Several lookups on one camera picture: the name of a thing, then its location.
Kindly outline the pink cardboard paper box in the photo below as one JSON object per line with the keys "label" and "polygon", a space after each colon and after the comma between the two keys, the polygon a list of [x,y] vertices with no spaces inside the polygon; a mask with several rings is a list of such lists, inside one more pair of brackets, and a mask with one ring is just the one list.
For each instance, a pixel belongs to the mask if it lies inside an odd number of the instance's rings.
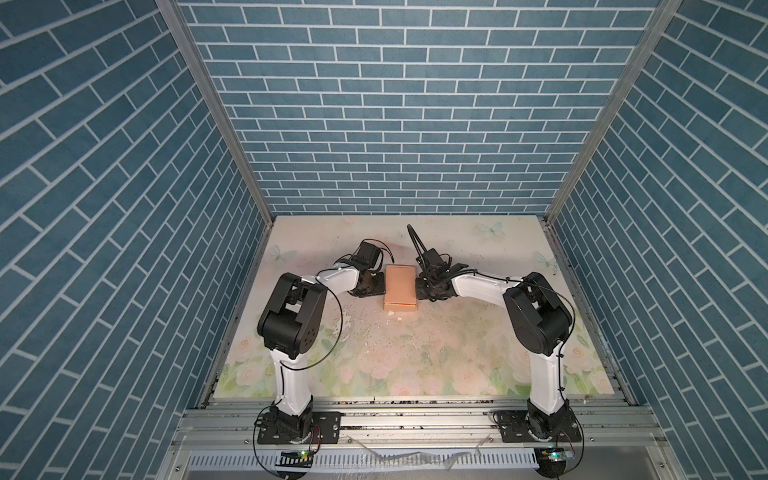
{"label": "pink cardboard paper box", "polygon": [[393,312],[417,310],[416,268],[390,264],[385,269],[384,309]]}

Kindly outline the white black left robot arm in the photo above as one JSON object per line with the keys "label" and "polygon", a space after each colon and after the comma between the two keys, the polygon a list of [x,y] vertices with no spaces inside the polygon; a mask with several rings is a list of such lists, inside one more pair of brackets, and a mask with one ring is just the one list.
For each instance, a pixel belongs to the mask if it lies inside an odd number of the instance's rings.
{"label": "white black left robot arm", "polygon": [[276,412],[290,420],[309,416],[312,394],[307,373],[318,366],[307,354],[317,339],[326,299],[340,295],[365,298],[385,293],[384,260],[392,250],[376,239],[364,239],[356,250],[313,275],[282,274],[257,325],[276,372]]}

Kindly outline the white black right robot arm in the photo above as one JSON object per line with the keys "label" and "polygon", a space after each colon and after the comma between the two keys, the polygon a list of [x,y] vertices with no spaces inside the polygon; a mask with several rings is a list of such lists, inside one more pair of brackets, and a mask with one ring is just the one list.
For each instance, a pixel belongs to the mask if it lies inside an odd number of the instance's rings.
{"label": "white black right robot arm", "polygon": [[416,279],[418,298],[473,298],[506,309],[518,342],[529,354],[529,415],[550,419],[564,412],[560,354],[574,318],[564,305],[566,299],[546,277],[538,272],[521,278],[481,273],[466,264],[451,264],[434,249],[419,253],[417,264],[421,268]]}

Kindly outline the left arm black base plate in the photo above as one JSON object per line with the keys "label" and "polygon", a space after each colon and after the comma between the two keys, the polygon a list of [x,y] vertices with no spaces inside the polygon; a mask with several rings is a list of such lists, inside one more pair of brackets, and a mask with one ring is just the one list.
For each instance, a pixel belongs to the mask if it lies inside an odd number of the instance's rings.
{"label": "left arm black base plate", "polygon": [[310,438],[315,445],[337,444],[342,414],[338,411],[313,411],[301,415],[288,415],[270,407],[260,415],[256,427],[259,445],[288,445],[306,443]]}

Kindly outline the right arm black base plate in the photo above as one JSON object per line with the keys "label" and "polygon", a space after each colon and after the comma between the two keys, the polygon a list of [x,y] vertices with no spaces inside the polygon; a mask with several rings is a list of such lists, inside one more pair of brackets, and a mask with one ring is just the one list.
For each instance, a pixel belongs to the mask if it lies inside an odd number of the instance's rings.
{"label": "right arm black base plate", "polygon": [[538,410],[496,410],[490,413],[490,419],[503,443],[576,443],[583,439],[576,416],[566,407],[552,415]]}

